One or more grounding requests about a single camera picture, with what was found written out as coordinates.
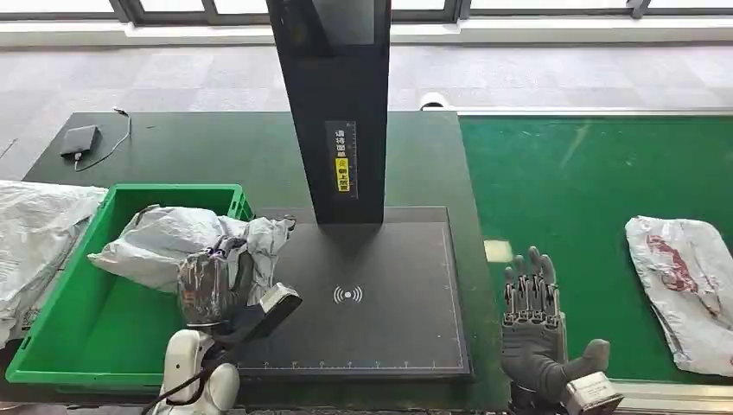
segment white bag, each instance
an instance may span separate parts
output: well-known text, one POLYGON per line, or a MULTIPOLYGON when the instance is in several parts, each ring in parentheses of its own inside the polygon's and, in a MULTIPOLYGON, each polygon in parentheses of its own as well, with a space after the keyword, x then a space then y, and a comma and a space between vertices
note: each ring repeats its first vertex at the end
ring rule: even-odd
POLYGON ((230 288, 237 275, 237 258, 246 249, 255 264, 249 302, 252 304, 273 285, 277 252, 287 241, 292 223, 266 218, 244 222, 217 217, 206 209, 153 205, 135 214, 119 238, 102 252, 87 257, 112 274, 155 290, 176 292, 178 267, 188 255, 214 246, 222 236, 238 236, 247 243, 232 250, 227 258, 230 288))
POLYGON ((733 259, 718 231, 637 216, 626 235, 677 367, 733 376, 733 259))
POLYGON ((112 274, 155 290, 175 292, 178 265, 189 254, 213 246, 228 232, 241 232, 246 222, 236 222, 224 224, 206 209, 148 206, 132 217, 119 238, 87 257, 112 274), (238 228, 228 229, 231 225, 238 228))
POLYGON ((38 300, 106 188, 0 181, 0 348, 38 300))

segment gray glove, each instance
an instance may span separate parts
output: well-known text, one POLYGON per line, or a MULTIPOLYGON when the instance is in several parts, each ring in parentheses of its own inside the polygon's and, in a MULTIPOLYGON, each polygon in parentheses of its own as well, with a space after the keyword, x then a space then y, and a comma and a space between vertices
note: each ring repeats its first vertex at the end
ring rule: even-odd
POLYGON ((529 249, 532 269, 517 255, 504 270, 506 310, 502 323, 501 367, 517 386, 557 404, 568 382, 608 368, 610 344, 595 339, 583 356, 567 361, 564 316, 555 268, 547 255, 529 249))

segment gray carpet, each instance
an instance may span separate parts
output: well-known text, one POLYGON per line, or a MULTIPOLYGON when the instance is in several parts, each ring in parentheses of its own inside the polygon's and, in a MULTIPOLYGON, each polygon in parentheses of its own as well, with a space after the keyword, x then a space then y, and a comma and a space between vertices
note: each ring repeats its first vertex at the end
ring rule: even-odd
MULTIPOLYGON (((733 106, 733 47, 392 48, 390 107, 733 106)), ((271 47, 0 52, 0 178, 20 179, 72 112, 285 111, 271 47)))

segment green plastic crate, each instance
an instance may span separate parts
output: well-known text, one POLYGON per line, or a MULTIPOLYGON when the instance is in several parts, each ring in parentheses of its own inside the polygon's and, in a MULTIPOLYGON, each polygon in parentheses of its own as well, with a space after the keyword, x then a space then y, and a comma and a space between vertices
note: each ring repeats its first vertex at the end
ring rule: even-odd
POLYGON ((102 271, 86 258, 116 239, 132 216, 151 204, 252 218, 239 185, 112 187, 8 366, 9 382, 71 390, 160 387, 168 340, 183 327, 175 295, 102 271))

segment black scanning platform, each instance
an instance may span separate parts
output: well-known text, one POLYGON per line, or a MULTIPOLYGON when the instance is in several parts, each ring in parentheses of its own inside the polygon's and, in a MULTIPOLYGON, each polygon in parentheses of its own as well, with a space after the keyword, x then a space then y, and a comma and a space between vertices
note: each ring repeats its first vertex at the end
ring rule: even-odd
POLYGON ((456 266, 445 207, 386 207, 382 224, 316 224, 307 209, 275 280, 300 307, 270 337, 242 345, 245 378, 466 378, 456 266))

